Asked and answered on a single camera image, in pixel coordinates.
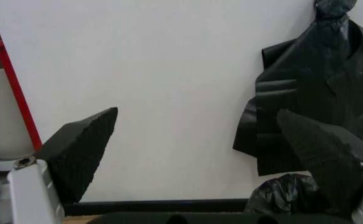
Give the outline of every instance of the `black strip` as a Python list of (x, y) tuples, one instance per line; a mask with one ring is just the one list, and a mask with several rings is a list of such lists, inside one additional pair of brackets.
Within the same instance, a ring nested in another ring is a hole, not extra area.
[(136, 202), (84, 202), (65, 204), (64, 209), (67, 216), (102, 215), (119, 211), (242, 212), (247, 202), (247, 198)]

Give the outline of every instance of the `red pole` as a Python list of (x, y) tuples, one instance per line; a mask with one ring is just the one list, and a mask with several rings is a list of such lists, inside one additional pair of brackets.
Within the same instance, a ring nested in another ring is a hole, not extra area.
[(23, 95), (22, 88), (19, 85), (18, 79), (14, 68), (12, 67), (11, 61), (9, 60), (7, 51), (5, 50), (4, 44), (0, 41), (0, 60), (7, 75), (9, 85), (11, 86), (12, 92), (14, 93), (15, 100), (18, 104), (19, 110), (21, 111), (23, 121), (25, 122), (26, 129), (28, 130), (30, 139), (32, 140), (35, 151), (38, 151), (42, 146), (39, 133), (33, 121), (32, 114), (30, 113), (28, 104), (25, 96)]

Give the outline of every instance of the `screw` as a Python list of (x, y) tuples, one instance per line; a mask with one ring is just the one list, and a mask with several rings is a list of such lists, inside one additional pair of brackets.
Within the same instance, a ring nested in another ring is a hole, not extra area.
[(18, 159), (14, 164), (14, 168), (15, 168), (15, 170), (19, 170), (19, 169), (28, 167), (32, 164), (35, 164), (35, 163), (36, 163), (36, 158), (34, 156), (32, 156), (32, 155), (26, 156), (21, 159)]

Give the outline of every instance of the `white wall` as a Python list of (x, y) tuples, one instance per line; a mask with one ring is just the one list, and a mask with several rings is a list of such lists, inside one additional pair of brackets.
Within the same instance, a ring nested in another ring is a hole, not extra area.
[[(363, 25), (363, 0), (352, 13)], [(260, 49), (297, 37), (312, 0), (0, 0), (0, 33), (43, 141), (119, 117), (83, 200), (248, 197), (268, 177), (232, 150)]]

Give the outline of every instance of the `white cylinder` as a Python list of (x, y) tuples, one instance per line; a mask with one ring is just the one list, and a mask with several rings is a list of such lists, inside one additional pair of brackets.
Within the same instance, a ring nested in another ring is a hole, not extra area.
[(0, 159), (33, 153), (33, 145), (3, 69), (0, 69)]

